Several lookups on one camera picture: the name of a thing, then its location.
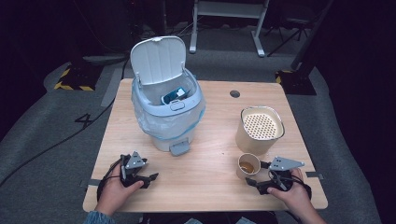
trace person's right hand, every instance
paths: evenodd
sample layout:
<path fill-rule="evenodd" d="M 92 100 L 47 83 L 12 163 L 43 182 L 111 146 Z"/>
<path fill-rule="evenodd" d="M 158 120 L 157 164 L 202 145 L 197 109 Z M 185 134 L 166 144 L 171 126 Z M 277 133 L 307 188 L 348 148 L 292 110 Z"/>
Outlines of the person's right hand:
<path fill-rule="evenodd" d="M 303 180 L 303 175 L 300 169 L 292 169 L 291 175 L 295 175 Z M 309 200 L 308 193 L 304 186 L 299 183 L 293 182 L 289 191 L 282 191 L 275 188 L 268 188 L 268 193 L 274 195 L 282 200 L 290 211 L 297 216 L 304 224 L 308 223 L 326 223 L 315 210 L 311 201 Z"/>

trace human hand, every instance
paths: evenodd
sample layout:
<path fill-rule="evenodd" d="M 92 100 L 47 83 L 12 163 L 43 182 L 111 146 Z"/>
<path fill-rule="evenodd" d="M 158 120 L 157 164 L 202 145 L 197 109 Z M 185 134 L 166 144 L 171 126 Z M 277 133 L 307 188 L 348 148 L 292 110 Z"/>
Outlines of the human hand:
<path fill-rule="evenodd" d="M 303 174 L 300 169 L 297 168 L 290 171 L 291 175 L 297 176 L 303 180 Z M 293 182 L 291 189 L 288 191 L 275 188 L 268 188 L 267 191 L 282 200 L 289 210 L 303 223 L 326 223 L 318 214 L 317 210 L 315 210 L 303 185 Z"/>
<path fill-rule="evenodd" d="M 119 175 L 120 164 L 117 164 L 114 170 L 108 175 L 115 177 L 110 177 L 106 181 L 99 202 L 95 207 L 96 211 L 110 217 L 125 204 L 132 193 L 140 189 L 144 184 L 143 181 L 137 181 L 130 187 L 125 188 L 120 181 Z"/>

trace trash can lid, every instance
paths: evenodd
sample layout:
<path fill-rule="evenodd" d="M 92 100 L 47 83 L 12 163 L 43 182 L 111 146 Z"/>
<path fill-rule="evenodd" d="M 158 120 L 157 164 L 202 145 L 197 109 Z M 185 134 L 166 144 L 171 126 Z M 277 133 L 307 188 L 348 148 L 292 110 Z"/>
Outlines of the trash can lid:
<path fill-rule="evenodd" d="M 186 46 L 177 36 L 159 36 L 136 44 L 131 64 L 140 84 L 149 85 L 179 77 L 186 62 Z"/>

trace small cup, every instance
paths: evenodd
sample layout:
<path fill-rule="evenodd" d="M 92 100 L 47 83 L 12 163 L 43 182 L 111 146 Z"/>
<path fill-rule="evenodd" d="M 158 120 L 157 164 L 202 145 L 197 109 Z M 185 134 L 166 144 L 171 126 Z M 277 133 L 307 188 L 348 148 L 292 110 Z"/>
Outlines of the small cup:
<path fill-rule="evenodd" d="M 259 158 L 250 153 L 242 154 L 237 163 L 236 175 L 245 180 L 246 177 L 252 177 L 261 169 Z"/>

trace sleeve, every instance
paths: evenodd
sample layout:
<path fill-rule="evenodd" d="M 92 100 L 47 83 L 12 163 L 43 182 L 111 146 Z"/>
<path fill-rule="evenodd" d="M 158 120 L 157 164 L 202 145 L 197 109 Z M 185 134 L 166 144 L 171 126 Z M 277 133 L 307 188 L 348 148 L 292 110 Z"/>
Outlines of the sleeve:
<path fill-rule="evenodd" d="M 91 211 L 84 221 L 84 224 L 116 224 L 116 221 L 98 211 Z"/>

